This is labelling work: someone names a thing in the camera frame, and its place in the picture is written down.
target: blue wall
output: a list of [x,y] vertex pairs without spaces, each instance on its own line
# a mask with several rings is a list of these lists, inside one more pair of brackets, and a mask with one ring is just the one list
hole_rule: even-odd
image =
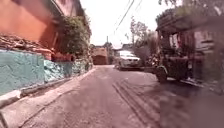
[[42,55],[0,50],[0,95],[85,73],[85,61],[52,62]]
[[85,61],[76,60],[75,62],[52,62],[44,60],[45,82],[83,74]]
[[0,95],[36,83],[44,83],[41,55],[0,50]]

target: house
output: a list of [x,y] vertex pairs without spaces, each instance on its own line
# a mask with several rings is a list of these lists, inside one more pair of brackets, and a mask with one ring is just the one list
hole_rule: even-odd
[[79,0],[1,0],[0,33],[54,49],[62,16],[84,16]]
[[107,65],[108,64],[108,51],[103,46],[94,46],[92,48],[91,56],[94,65]]

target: tire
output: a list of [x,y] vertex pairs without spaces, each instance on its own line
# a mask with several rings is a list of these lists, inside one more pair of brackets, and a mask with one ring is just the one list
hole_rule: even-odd
[[158,68],[156,70],[156,77],[157,77],[159,83],[167,82],[167,74],[163,68]]

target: white car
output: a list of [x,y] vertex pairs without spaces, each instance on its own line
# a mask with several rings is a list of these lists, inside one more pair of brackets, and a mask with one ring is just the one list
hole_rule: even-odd
[[139,68],[140,58],[130,51],[120,51],[116,58],[115,67],[118,69],[124,68]]

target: curb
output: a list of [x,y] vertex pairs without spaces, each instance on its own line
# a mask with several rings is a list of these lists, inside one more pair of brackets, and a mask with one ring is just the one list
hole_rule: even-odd
[[37,84],[34,86],[30,86],[30,87],[22,88],[20,90],[14,90],[12,92],[6,93],[5,95],[0,96],[0,109],[20,100],[23,97],[26,97],[30,94],[34,94],[40,90],[45,90],[48,88],[60,86],[64,84],[65,82],[68,82],[74,79],[75,77],[80,77],[79,80],[82,80],[83,78],[85,78],[87,75],[89,75],[90,73],[94,71],[95,71],[95,68],[92,68],[86,73],[79,74],[78,76],[72,76],[70,78],[59,79],[59,80],[51,81],[46,84]]

